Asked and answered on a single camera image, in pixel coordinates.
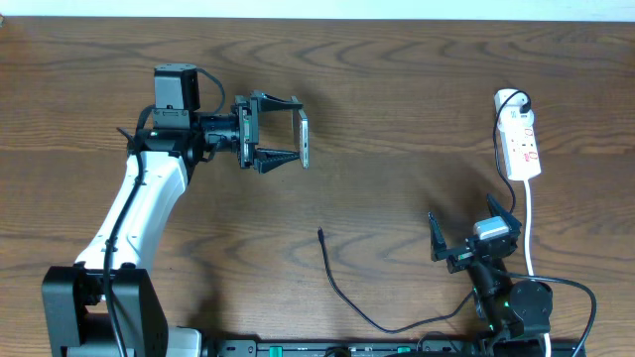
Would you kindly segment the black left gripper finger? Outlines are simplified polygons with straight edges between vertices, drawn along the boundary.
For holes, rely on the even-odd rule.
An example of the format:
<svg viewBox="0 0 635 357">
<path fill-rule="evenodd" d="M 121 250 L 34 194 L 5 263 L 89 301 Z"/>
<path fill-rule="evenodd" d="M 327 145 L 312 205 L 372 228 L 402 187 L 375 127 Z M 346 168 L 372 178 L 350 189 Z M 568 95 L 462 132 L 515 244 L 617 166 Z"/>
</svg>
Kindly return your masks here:
<svg viewBox="0 0 635 357">
<path fill-rule="evenodd" d="M 265 174 L 300 157 L 299 152 L 259 148 L 255 151 L 254 168 L 259 174 Z"/>
<path fill-rule="evenodd" d="M 265 92 L 257 94 L 257 102 L 259 112 L 293 111 L 303 108 L 303 103 L 300 101 L 295 99 L 283 100 Z"/>
</svg>

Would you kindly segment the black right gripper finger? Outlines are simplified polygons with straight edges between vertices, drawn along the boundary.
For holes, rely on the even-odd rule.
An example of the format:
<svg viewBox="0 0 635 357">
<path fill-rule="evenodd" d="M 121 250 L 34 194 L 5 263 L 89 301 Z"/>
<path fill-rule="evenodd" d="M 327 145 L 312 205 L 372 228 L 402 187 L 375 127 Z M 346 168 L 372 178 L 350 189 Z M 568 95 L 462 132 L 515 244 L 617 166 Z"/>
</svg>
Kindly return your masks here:
<svg viewBox="0 0 635 357">
<path fill-rule="evenodd" d="M 433 262 L 446 258 L 447 245 L 435 216 L 429 212 L 429 224 L 431 231 L 431 259 Z"/>
<path fill-rule="evenodd" d="M 501 217 L 511 232 L 520 232 L 522 223 L 510 211 L 506 210 L 492 194 L 488 193 L 486 195 L 486 201 L 492 217 Z"/>
</svg>

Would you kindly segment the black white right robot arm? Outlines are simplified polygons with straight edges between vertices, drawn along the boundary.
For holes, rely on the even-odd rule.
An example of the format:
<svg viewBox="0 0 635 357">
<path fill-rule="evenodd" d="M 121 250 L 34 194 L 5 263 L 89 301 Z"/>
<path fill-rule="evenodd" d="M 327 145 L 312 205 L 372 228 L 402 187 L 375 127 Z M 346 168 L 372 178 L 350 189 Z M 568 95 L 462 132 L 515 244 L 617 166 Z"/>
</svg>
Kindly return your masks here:
<svg viewBox="0 0 635 357">
<path fill-rule="evenodd" d="M 492 195 L 487 196 L 487 205 L 491 217 L 476 222 L 473 234 L 454 248 L 446 244 L 436 218 L 430 215 L 431 259 L 446 261 L 451 274 L 468 273 L 476 304 L 490 328 L 486 347 L 538 339 L 551 330 L 552 290 L 528 278 L 512 281 L 503 259 L 518 248 L 521 223 Z"/>
</svg>

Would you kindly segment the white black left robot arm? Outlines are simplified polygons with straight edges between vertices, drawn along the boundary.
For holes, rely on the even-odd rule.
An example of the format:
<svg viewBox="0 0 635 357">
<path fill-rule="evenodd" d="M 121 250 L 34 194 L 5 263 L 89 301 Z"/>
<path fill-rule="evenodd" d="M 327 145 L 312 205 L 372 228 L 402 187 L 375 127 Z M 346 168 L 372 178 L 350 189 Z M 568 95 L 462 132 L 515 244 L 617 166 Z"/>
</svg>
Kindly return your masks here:
<svg viewBox="0 0 635 357">
<path fill-rule="evenodd" d="M 101 227 L 70 266 L 52 266 L 41 286 L 55 356 L 214 356 L 196 328 L 171 327 L 151 281 L 168 218 L 195 167 L 218 152 L 267 173 L 309 164 L 309 120 L 297 97 L 238 95 L 228 113 L 200 109 L 203 69 L 154 69 L 155 101 L 126 133 L 126 173 Z"/>
</svg>

